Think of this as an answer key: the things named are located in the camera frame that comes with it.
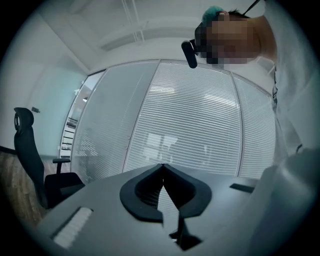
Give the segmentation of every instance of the person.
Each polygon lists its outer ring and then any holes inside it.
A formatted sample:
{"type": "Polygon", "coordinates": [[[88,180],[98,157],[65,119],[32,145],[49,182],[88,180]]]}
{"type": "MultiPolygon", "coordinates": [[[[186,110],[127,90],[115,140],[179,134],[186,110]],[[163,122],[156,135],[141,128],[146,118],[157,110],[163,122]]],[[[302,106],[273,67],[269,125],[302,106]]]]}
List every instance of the person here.
{"type": "Polygon", "coordinates": [[[275,0],[265,1],[264,15],[255,18],[212,6],[194,37],[208,64],[245,64],[257,57],[274,62],[273,164],[320,146],[319,61],[302,29],[275,0]]]}

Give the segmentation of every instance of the chair headrest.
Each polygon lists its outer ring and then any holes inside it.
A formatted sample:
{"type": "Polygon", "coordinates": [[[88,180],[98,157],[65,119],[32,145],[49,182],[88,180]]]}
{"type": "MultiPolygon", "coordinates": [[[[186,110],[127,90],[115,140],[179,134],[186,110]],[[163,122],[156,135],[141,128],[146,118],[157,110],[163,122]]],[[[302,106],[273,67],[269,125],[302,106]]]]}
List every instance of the chair headrest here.
{"type": "Polygon", "coordinates": [[[18,132],[18,134],[22,134],[28,128],[32,127],[35,120],[34,115],[29,109],[25,107],[15,107],[14,111],[14,128],[18,132]]]}

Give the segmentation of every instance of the white ceiling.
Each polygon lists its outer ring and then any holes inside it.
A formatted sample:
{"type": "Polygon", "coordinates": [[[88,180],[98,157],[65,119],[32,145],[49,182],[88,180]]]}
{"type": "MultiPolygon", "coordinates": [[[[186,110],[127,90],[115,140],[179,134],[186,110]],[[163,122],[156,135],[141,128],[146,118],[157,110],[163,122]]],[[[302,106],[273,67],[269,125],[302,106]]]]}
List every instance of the white ceiling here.
{"type": "MultiPolygon", "coordinates": [[[[79,36],[97,49],[109,51],[119,46],[154,38],[192,38],[204,11],[218,5],[227,11],[244,12],[253,0],[124,0],[132,24],[128,21],[122,0],[49,0],[63,12],[79,36]]],[[[264,3],[257,4],[248,15],[264,12],[264,3]]]]}

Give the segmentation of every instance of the wooden floor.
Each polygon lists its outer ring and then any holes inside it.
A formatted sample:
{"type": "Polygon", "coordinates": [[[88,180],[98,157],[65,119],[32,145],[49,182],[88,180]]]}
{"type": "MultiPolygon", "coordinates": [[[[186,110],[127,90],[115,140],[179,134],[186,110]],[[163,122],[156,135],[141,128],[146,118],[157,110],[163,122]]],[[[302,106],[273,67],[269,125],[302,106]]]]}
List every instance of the wooden floor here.
{"type": "MultiPolygon", "coordinates": [[[[43,178],[56,173],[57,164],[52,163],[52,160],[45,160],[43,164],[43,178]]],[[[70,163],[63,163],[61,172],[70,172],[70,163]]],[[[36,226],[50,211],[38,203],[34,184],[16,155],[0,152],[0,182],[18,218],[36,226]]]]}

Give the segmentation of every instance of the white wall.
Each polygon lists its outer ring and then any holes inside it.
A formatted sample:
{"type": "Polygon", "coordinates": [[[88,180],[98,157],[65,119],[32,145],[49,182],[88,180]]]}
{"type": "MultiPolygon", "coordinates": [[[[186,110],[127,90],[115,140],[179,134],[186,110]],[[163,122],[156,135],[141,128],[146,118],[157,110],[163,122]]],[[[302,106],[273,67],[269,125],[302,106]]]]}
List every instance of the white wall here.
{"type": "Polygon", "coordinates": [[[41,111],[34,113],[33,125],[38,151],[57,156],[73,90],[86,77],[83,69],[42,17],[32,14],[0,66],[0,146],[14,149],[14,108],[34,106],[41,111]]]}

